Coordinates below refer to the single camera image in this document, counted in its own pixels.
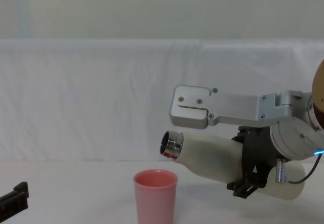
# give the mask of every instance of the black clamp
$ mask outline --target black clamp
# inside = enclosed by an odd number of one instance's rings
[[[227,189],[233,195],[246,199],[258,188],[267,185],[268,175],[276,166],[278,158],[286,159],[274,147],[270,137],[270,127],[254,128],[240,126],[239,133],[232,140],[243,144],[242,179],[228,183]]]
[[[0,222],[28,208],[29,197],[27,182],[21,182],[14,190],[0,197]]]

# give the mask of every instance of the white bottle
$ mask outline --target white bottle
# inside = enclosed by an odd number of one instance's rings
[[[162,140],[160,153],[202,177],[223,183],[242,178],[242,144],[236,141],[218,136],[168,131]],[[305,183],[276,183],[275,174],[276,169],[273,168],[266,187],[257,191],[284,200],[293,200],[300,195]],[[290,161],[286,163],[285,174],[288,179],[295,181],[305,176],[305,170],[300,162]]]

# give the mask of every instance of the pink plastic cup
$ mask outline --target pink plastic cup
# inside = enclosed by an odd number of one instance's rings
[[[178,177],[150,169],[134,176],[138,224],[173,224]]]

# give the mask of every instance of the cable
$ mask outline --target cable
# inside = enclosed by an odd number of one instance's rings
[[[315,161],[315,163],[314,163],[313,168],[308,173],[308,175],[306,175],[304,178],[302,178],[299,181],[291,181],[291,180],[289,180],[289,184],[297,185],[297,184],[300,184],[300,183],[304,182],[306,179],[308,179],[313,174],[313,172],[315,171],[315,169],[316,169],[316,167],[317,167],[317,165],[318,165],[321,157],[322,157],[322,154],[319,154],[318,157],[317,157],[317,159],[316,159],[316,161]]]

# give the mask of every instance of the cup rim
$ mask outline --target cup rim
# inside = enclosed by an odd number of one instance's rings
[[[164,185],[164,186],[146,186],[146,185],[142,185],[142,184],[139,184],[137,181],[136,181],[136,178],[138,178],[139,176],[147,173],[147,172],[156,172],[156,171],[162,171],[162,172],[166,172],[170,175],[172,175],[174,177],[174,182],[169,184],[169,185]],[[138,172],[137,174],[135,174],[135,176],[133,177],[133,181],[134,181],[134,184],[135,186],[137,187],[140,187],[142,189],[148,189],[148,190],[163,190],[163,189],[168,189],[168,188],[171,188],[173,186],[176,186],[177,185],[177,182],[178,182],[178,176],[174,173],[174,172],[171,172],[169,170],[165,170],[165,169],[147,169],[147,170],[144,170],[144,171],[141,171],[141,172]]]

